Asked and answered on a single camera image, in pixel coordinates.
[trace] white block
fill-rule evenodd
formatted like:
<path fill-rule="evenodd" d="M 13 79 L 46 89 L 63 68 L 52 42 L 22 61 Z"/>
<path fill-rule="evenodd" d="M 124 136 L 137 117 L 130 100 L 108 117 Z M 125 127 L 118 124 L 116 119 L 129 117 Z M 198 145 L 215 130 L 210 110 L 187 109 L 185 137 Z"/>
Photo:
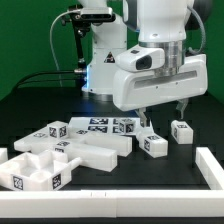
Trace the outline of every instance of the white block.
<path fill-rule="evenodd" d="M 67 155 L 58 152 L 23 153 L 0 165 L 0 185 L 15 191 L 58 190 L 71 181 L 67 162 Z"/>
<path fill-rule="evenodd" d="M 100 148 L 113 149 L 119 156 L 128 156 L 132 152 L 132 138 L 113 134 L 84 131 L 79 129 L 70 130 L 70 137 L 87 145 Z"/>
<path fill-rule="evenodd" d="M 47 125 L 49 137 L 52 138 L 68 138 L 68 124 L 60 121 L 55 121 Z"/>
<path fill-rule="evenodd" d="M 69 161 L 80 157 L 83 166 L 108 172 L 117 166 L 118 153 L 127 156 L 132 150 L 132 139 L 128 137 L 82 130 L 75 132 L 73 129 L 70 138 L 57 139 L 48 136 L 48 128 L 49 126 L 16 141 L 15 149 L 34 154 L 50 149 L 66 153 Z"/>
<path fill-rule="evenodd" d="M 111 172 L 117 166 L 116 150 L 76 143 L 74 140 L 66 141 L 69 144 L 65 147 L 52 145 L 52 150 L 64 152 L 68 155 L 69 161 L 80 157 L 82 166 Z"/>
<path fill-rule="evenodd" d="M 167 156 L 168 142 L 159 135 L 155 134 L 151 128 L 144 128 L 136 135 L 139 147 L 153 158 Z"/>
<path fill-rule="evenodd" d="M 6 148 L 0 148 L 0 164 L 8 161 L 8 153 Z"/>
<path fill-rule="evenodd" d="M 224 170 L 208 148 L 197 148 L 196 164 L 211 190 L 224 190 Z"/>
<path fill-rule="evenodd" d="M 168 142 L 156 134 L 145 138 L 139 146 L 153 158 L 167 156 L 168 154 Z"/>
<path fill-rule="evenodd" d="M 118 119 L 119 130 L 123 134 L 129 134 L 135 131 L 135 121 L 130 118 Z"/>
<path fill-rule="evenodd" d="M 110 135 L 123 135 L 122 132 L 119 131 L 118 126 L 118 117 L 73 117 L 69 122 L 69 132 L 73 132 L 73 130 L 85 130 L 85 131 L 97 131 L 98 133 L 110 134 Z M 129 135 L 135 136 L 136 130 L 142 128 L 140 118 L 132 117 L 131 120 L 135 121 L 135 130 Z"/>
<path fill-rule="evenodd" d="M 194 131 L 184 121 L 173 121 L 171 123 L 171 133 L 178 144 L 193 144 Z"/>
<path fill-rule="evenodd" d="M 117 194 L 117 217 L 220 217 L 223 206 L 223 191 L 138 190 Z"/>

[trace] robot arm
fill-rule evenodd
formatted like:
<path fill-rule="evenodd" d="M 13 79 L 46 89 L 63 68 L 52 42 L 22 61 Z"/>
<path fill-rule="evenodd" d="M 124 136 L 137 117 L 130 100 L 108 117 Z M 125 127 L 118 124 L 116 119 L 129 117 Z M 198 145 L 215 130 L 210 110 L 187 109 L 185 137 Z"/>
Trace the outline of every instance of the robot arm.
<path fill-rule="evenodd" d="M 79 0 L 85 8 L 107 7 L 107 0 Z"/>
<path fill-rule="evenodd" d="M 114 78 L 114 104 L 123 111 L 138 110 L 204 94 L 206 56 L 185 57 L 185 24 L 191 19 L 188 6 L 211 6 L 211 1 L 123 2 L 124 22 L 140 33 L 139 44 L 116 59 L 120 69 Z"/>

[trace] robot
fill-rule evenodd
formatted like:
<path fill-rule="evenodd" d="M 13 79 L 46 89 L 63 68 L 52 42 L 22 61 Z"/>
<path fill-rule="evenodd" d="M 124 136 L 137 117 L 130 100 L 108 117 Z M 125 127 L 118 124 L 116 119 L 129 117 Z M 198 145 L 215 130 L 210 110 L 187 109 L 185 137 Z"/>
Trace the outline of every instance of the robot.
<path fill-rule="evenodd" d="M 116 58 L 114 104 L 122 111 L 136 110 L 146 125 L 146 107 L 177 100 L 183 118 L 188 98 L 208 87 L 203 22 L 212 1 L 124 0 L 123 5 L 124 22 L 139 32 L 139 44 Z M 186 57 L 185 29 L 197 28 L 192 17 L 202 30 L 202 45 Z"/>
<path fill-rule="evenodd" d="M 136 110 L 144 126 L 146 107 L 179 101 L 177 109 L 183 119 L 188 99 L 208 88 L 203 23 L 211 13 L 212 0 L 123 0 L 124 23 L 114 14 L 116 19 L 110 22 L 94 22 L 102 15 L 99 9 L 108 9 L 106 2 L 80 0 L 93 31 L 93 57 L 86 69 L 84 95 L 103 101 L 113 99 L 122 111 Z M 128 51 L 125 25 L 139 32 L 139 44 Z M 198 25 L 201 47 L 189 49 L 187 57 L 186 30 Z"/>

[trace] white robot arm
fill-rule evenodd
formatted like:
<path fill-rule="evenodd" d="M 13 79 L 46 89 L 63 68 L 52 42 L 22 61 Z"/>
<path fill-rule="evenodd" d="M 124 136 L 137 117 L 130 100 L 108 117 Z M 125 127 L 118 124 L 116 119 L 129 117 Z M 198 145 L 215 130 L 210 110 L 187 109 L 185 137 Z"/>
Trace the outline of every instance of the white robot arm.
<path fill-rule="evenodd" d="M 185 57 L 185 25 L 199 0 L 123 0 L 139 44 L 118 55 L 113 101 L 123 111 L 183 100 L 207 90 L 206 56 Z"/>
<path fill-rule="evenodd" d="M 79 0 L 86 8 L 107 7 L 107 0 Z M 93 57 L 87 66 L 87 84 L 82 88 L 86 97 L 112 101 L 112 84 L 118 70 L 115 57 L 127 50 L 127 27 L 116 15 L 113 23 L 92 25 Z"/>

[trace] white plastic part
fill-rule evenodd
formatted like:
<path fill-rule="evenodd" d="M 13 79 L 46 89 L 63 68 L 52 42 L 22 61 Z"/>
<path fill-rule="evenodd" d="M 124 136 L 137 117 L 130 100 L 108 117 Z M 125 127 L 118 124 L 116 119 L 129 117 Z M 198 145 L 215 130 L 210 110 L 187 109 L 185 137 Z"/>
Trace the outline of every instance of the white plastic part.
<path fill-rule="evenodd" d="M 196 164 L 211 190 L 224 191 L 224 170 L 208 148 L 197 148 Z"/>
<path fill-rule="evenodd" d="M 117 135 L 66 128 L 67 139 L 49 137 L 49 128 L 67 127 L 66 123 L 53 122 L 14 143 L 17 151 L 39 154 L 45 150 L 66 153 L 69 161 L 80 157 L 82 166 L 110 172 L 117 166 L 117 155 L 127 156 L 132 151 L 132 139 Z"/>
<path fill-rule="evenodd" d="M 0 192 L 0 206 L 2 218 L 223 217 L 224 190 Z"/>
<path fill-rule="evenodd" d="M 190 6 L 190 7 L 193 7 L 193 5 L 194 5 L 194 1 L 195 0 L 187 0 L 187 5 L 188 6 Z M 187 11 L 187 14 L 186 14 L 186 16 L 185 16 L 185 21 L 184 21 L 184 24 L 186 25 L 187 24 L 187 22 L 188 22 L 188 20 L 189 20 L 189 18 L 190 18 L 190 15 L 191 15 L 191 12 L 188 10 Z M 129 20 L 130 18 L 129 18 L 129 7 L 128 7 L 128 3 L 127 3 L 127 0 L 123 0 L 123 20 L 124 20 L 124 22 L 127 22 L 128 20 Z M 140 30 L 140 24 L 139 24 L 139 19 L 138 18 L 136 18 L 137 19 L 137 21 L 134 21 L 135 22 L 135 24 L 137 25 L 137 27 L 136 27 L 136 29 L 138 29 L 138 30 Z"/>
<path fill-rule="evenodd" d="M 78 0 L 85 8 L 107 7 L 107 0 Z"/>
<path fill-rule="evenodd" d="M 187 0 L 138 0 L 139 41 L 164 43 L 186 39 Z"/>
<path fill-rule="evenodd" d="M 0 164 L 8 160 L 8 153 L 6 148 L 0 148 Z"/>
<path fill-rule="evenodd" d="M 59 190 L 71 181 L 71 169 L 80 159 L 71 164 L 58 152 L 24 153 L 0 165 L 0 185 L 16 191 Z"/>
<path fill-rule="evenodd" d="M 123 111 L 202 95 L 208 87 L 206 56 L 187 57 L 178 75 L 169 77 L 156 78 L 154 71 L 118 70 L 113 86 L 114 104 Z"/>
<path fill-rule="evenodd" d="M 168 141 L 155 134 L 151 128 L 144 128 L 136 137 L 139 147 L 153 158 L 168 155 Z"/>
<path fill-rule="evenodd" d="M 127 50 L 127 27 L 116 15 L 113 23 L 92 25 L 92 31 L 93 56 L 87 67 L 87 84 L 82 90 L 96 95 L 112 95 L 113 79 L 118 70 L 115 58 Z"/>
<path fill-rule="evenodd" d="M 171 133 L 178 144 L 193 144 L 193 129 L 184 121 L 173 121 Z"/>
<path fill-rule="evenodd" d="M 112 171 L 117 166 L 117 151 L 107 148 L 101 148 L 93 145 L 81 144 L 74 139 L 54 139 L 51 137 L 35 137 L 36 133 L 29 135 L 14 143 L 17 151 L 25 152 L 27 149 L 34 154 L 39 154 L 47 149 L 68 155 L 68 160 L 80 157 L 82 166 L 103 171 Z"/>
<path fill-rule="evenodd" d="M 73 133 L 73 130 L 85 130 L 91 132 L 97 132 L 99 134 L 103 134 L 104 136 L 112 136 L 112 135 L 124 135 L 124 133 L 119 131 L 118 121 L 120 119 L 131 119 L 135 121 L 135 129 L 133 132 L 129 133 L 129 135 L 136 135 L 139 129 L 142 129 L 140 118 L 126 118 L 126 117 L 73 117 L 69 122 L 69 132 Z"/>
<path fill-rule="evenodd" d="M 144 70 L 152 70 L 156 68 L 160 68 L 165 63 L 165 53 L 164 50 L 161 48 L 143 48 L 139 45 L 131 48 L 130 50 L 119 54 L 116 57 L 117 65 L 129 72 L 139 72 L 136 67 L 137 61 L 144 58 L 144 57 L 151 57 L 152 64 L 149 69 Z"/>

